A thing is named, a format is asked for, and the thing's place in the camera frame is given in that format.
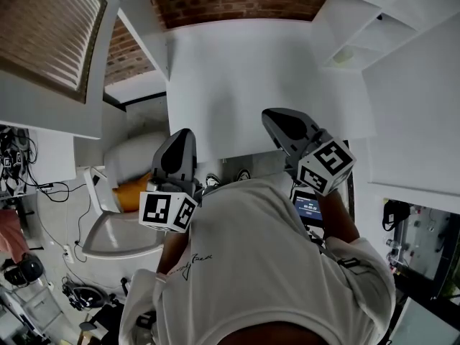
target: white marker cube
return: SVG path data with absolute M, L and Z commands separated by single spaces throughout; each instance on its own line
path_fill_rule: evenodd
M 156 230 L 185 233 L 197 205 L 187 193 L 142 192 L 139 223 Z
M 346 144 L 334 138 L 299 161 L 297 179 L 327 196 L 348 178 L 355 162 Z

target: white chair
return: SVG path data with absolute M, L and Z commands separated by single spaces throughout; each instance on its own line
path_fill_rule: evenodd
M 151 133 L 129 139 L 106 152 L 103 173 L 94 167 L 85 170 L 91 203 L 99 218 L 83 244 L 84 255 L 122 259 L 163 248 L 165 233 L 140 225 L 138 212 L 121 212 L 112 188 L 147 174 L 155 152 L 167 138 L 164 133 Z

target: brick wall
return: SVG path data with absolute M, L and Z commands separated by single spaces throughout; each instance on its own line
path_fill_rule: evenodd
M 311 21 L 326 0 L 151 0 L 163 28 L 241 18 Z
M 104 85 L 107 86 L 154 69 L 123 22 L 120 18 L 116 18 L 107 57 Z

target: window blind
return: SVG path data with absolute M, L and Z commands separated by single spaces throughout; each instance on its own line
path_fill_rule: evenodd
M 0 69 L 86 102 L 105 0 L 0 0 Z

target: blue screen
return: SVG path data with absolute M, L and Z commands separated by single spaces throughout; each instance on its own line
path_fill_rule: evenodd
M 315 220 L 323 220 L 321 212 L 319 210 L 318 201 L 314 199 L 304 198 L 298 196 L 295 199 L 295 208 L 299 215 L 308 217 Z

